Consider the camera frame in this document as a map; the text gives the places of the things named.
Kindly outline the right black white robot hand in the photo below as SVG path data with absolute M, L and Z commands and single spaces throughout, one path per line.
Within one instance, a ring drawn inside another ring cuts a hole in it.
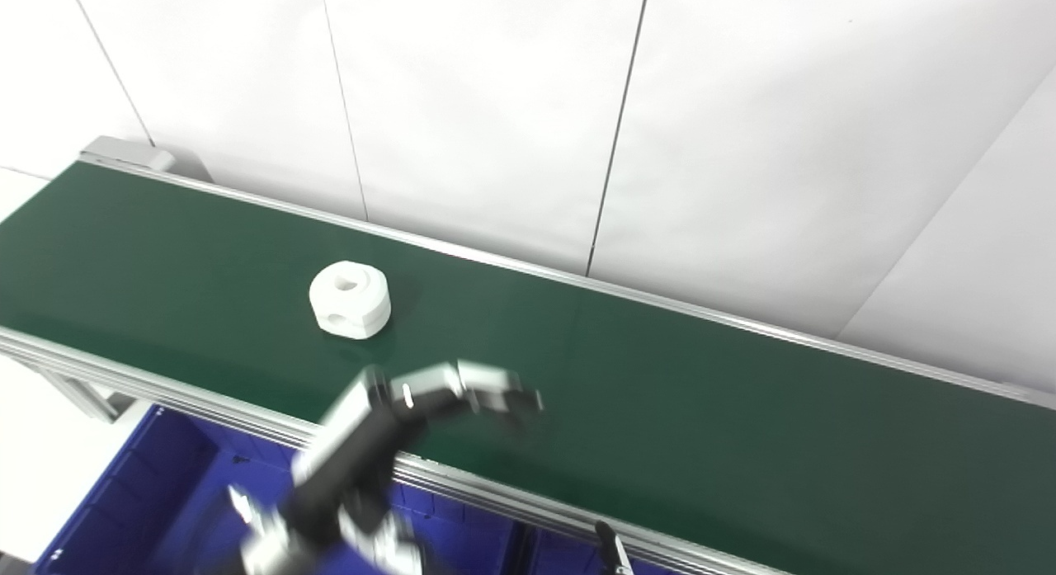
M 611 525 L 596 520 L 593 530 L 597 537 L 597 553 L 602 561 L 600 574 L 634 575 L 634 568 L 626 549 Z

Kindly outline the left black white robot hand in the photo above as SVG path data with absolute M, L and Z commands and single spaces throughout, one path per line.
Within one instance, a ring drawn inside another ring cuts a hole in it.
M 397 377 L 370 365 L 295 461 L 293 493 L 279 513 L 314 559 L 346 547 L 384 574 L 446 574 L 389 500 L 397 455 L 445 418 L 493 413 L 517 428 L 523 414 L 543 406 L 517 373 L 478 362 L 439 362 Z

